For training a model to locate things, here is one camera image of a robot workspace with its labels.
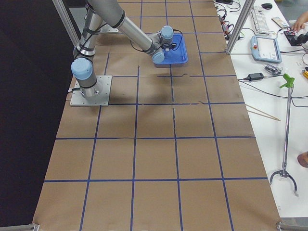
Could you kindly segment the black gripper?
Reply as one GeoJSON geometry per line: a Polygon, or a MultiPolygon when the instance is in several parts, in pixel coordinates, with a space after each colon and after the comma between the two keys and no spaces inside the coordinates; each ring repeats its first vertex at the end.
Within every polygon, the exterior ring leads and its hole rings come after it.
{"type": "Polygon", "coordinates": [[[177,47],[177,44],[176,44],[176,43],[171,43],[171,44],[163,43],[163,44],[162,44],[162,49],[163,49],[165,52],[173,51],[173,50],[176,49],[176,47],[177,47]]]}

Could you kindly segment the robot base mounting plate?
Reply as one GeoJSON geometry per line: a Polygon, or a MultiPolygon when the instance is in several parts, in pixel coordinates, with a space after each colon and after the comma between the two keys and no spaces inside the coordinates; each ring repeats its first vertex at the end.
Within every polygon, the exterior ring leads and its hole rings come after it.
{"type": "Polygon", "coordinates": [[[76,80],[72,92],[71,106],[108,106],[110,89],[112,85],[112,76],[96,76],[97,82],[91,88],[80,87],[76,80]]]}

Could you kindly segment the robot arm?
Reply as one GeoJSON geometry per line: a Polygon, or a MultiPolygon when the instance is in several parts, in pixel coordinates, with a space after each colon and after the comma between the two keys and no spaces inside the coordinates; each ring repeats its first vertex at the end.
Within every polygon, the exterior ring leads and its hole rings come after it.
{"type": "Polygon", "coordinates": [[[127,16],[116,0],[88,0],[87,15],[80,41],[74,48],[74,61],[71,71],[76,78],[80,93],[84,98],[99,95],[103,87],[98,83],[94,73],[93,57],[95,55],[96,37],[101,29],[109,25],[125,34],[130,42],[140,47],[140,52],[151,56],[154,64],[164,61],[164,50],[174,49],[174,30],[163,26],[161,30],[146,35],[127,16]]]}

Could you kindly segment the person hand at desk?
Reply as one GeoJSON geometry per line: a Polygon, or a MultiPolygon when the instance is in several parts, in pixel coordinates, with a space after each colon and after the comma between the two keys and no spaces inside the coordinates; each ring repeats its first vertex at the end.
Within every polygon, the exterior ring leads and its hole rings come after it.
{"type": "Polygon", "coordinates": [[[308,12],[302,13],[296,22],[292,25],[291,30],[292,31],[299,31],[305,27],[304,23],[308,21],[308,12]]]}

